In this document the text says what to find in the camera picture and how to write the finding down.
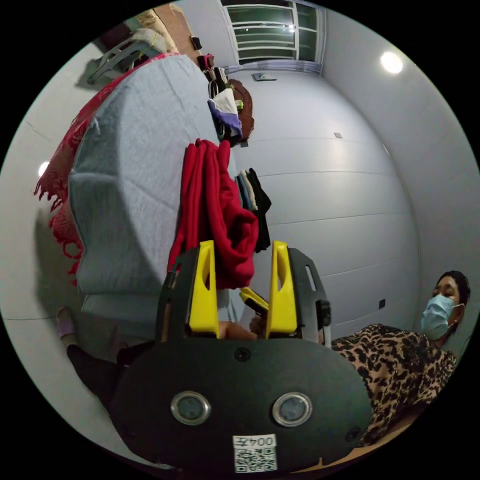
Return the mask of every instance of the red cloth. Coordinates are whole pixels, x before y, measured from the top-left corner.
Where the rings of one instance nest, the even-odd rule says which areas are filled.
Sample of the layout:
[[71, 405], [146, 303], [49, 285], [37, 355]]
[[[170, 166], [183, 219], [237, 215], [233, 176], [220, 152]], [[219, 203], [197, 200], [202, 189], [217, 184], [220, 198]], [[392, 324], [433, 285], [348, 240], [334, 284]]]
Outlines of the red cloth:
[[168, 271], [177, 257], [200, 242], [215, 243], [218, 289], [250, 284], [254, 275], [255, 245], [259, 236], [257, 216], [240, 205], [237, 184], [227, 171], [230, 144], [220, 146], [198, 139], [185, 152], [181, 178], [181, 214], [170, 250]]
[[[62, 245], [63, 254], [68, 258], [76, 260], [68, 272], [69, 275], [77, 273], [80, 259], [84, 252], [84, 247], [80, 240], [79, 233], [77, 232], [77, 228], [75, 227], [72, 211], [70, 210], [70, 204], [68, 202], [69, 175], [74, 165], [75, 155], [77, 154], [80, 142], [87, 131], [90, 121], [95, 115], [95, 112], [115, 90], [117, 85], [135, 70], [151, 62], [175, 55], [179, 54], [161, 53], [145, 63], [142, 63], [138, 67], [129, 70], [102, 88], [102, 90], [100, 90], [75, 117], [67, 133], [63, 137], [63, 140], [53, 154], [53, 157], [50, 159], [48, 167], [36, 185], [34, 195], [39, 193], [39, 200], [41, 200], [45, 194], [47, 194], [48, 200], [51, 200], [52, 197], [56, 197], [50, 209], [51, 212], [55, 213], [50, 220], [49, 226], [52, 229], [56, 241]], [[77, 252], [74, 255], [69, 254], [66, 250], [67, 246], [70, 244], [75, 245], [77, 248]]]

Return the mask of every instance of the light blue bedsheet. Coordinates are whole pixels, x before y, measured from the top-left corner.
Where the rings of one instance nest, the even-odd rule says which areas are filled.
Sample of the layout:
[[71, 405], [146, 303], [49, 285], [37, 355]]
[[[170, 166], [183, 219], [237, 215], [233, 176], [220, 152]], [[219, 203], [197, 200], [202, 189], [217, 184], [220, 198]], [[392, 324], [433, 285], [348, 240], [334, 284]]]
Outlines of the light blue bedsheet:
[[[207, 79], [181, 55], [133, 72], [96, 112], [68, 182], [84, 245], [77, 282], [88, 295], [85, 311], [112, 318], [125, 313], [125, 296], [132, 305], [150, 297], [136, 303], [144, 312], [138, 307], [130, 320], [155, 321], [151, 305], [175, 237], [185, 149], [197, 138], [218, 144], [208, 99]], [[229, 172], [237, 174], [233, 158]], [[231, 296], [238, 305], [238, 292]], [[233, 320], [230, 300], [222, 304], [220, 318]], [[236, 308], [234, 315], [242, 313]]]

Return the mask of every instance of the yellow bracket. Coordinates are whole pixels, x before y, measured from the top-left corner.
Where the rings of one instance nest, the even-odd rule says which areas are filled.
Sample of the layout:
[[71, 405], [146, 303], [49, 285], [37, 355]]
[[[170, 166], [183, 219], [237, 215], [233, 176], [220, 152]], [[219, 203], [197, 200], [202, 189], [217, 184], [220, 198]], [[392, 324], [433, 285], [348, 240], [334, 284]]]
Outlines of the yellow bracket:
[[283, 241], [274, 241], [271, 255], [270, 303], [265, 338], [268, 339], [271, 334], [291, 335], [296, 331], [297, 310], [288, 244]]
[[200, 243], [193, 283], [189, 326], [193, 333], [214, 334], [217, 338], [220, 337], [213, 240]]

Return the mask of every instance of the red towel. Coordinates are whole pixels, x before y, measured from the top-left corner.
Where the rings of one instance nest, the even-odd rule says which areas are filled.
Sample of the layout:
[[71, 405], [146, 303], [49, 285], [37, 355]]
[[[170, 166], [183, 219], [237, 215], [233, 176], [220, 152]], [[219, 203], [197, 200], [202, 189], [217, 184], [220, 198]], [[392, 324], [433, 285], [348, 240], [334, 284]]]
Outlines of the red towel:
[[256, 215], [240, 205], [237, 185], [227, 171], [229, 161], [228, 141], [216, 146], [198, 139], [187, 147], [181, 178], [180, 222], [168, 259], [171, 271], [181, 253], [213, 240], [218, 289], [238, 289], [250, 284], [259, 236]]

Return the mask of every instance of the leopard print top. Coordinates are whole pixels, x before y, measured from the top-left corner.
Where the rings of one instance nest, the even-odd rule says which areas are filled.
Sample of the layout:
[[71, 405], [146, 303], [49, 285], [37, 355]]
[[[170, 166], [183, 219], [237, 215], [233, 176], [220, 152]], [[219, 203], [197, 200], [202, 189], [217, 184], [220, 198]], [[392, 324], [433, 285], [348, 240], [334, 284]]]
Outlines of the leopard print top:
[[445, 386], [457, 359], [422, 334], [374, 324], [332, 341], [365, 383], [372, 420], [359, 447], [377, 442], [407, 408], [428, 405]]

